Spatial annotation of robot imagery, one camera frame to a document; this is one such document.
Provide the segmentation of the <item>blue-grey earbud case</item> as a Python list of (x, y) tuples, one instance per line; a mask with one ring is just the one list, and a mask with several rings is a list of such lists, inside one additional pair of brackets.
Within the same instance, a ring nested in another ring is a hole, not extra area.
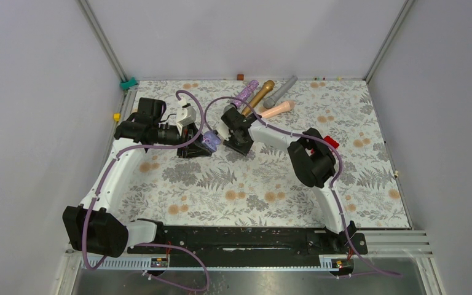
[(202, 144), (212, 153), (218, 150), (218, 146), (222, 143), (221, 138), (216, 131), (207, 131), (202, 138)]

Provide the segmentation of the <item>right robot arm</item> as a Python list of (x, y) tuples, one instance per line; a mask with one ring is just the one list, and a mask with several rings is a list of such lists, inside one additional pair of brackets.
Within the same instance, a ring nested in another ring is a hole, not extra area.
[(367, 254), (364, 236), (357, 235), (355, 223), (347, 219), (336, 191), (342, 159), (318, 130), (289, 132), (258, 115), (246, 117), (234, 109), (226, 111), (221, 120), (229, 129), (225, 145), (231, 149), (247, 155), (254, 143), (263, 143), (288, 154), (297, 179), (311, 188), (323, 212), (324, 229), (329, 235), (325, 245), (336, 253)]

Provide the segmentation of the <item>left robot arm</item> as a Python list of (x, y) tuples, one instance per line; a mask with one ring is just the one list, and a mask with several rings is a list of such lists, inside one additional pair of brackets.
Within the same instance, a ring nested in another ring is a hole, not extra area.
[(192, 106), (178, 98), (176, 124), (162, 120), (167, 104), (141, 98), (136, 112), (115, 130), (111, 152), (99, 177), (78, 206), (67, 206), (62, 219), (69, 242), (76, 251), (118, 258), (127, 248), (143, 244), (150, 252), (164, 249), (163, 224), (151, 219), (122, 223), (120, 205), (131, 173), (151, 149), (176, 150), (181, 158), (205, 157), (211, 152), (202, 145), (196, 118), (201, 105)]

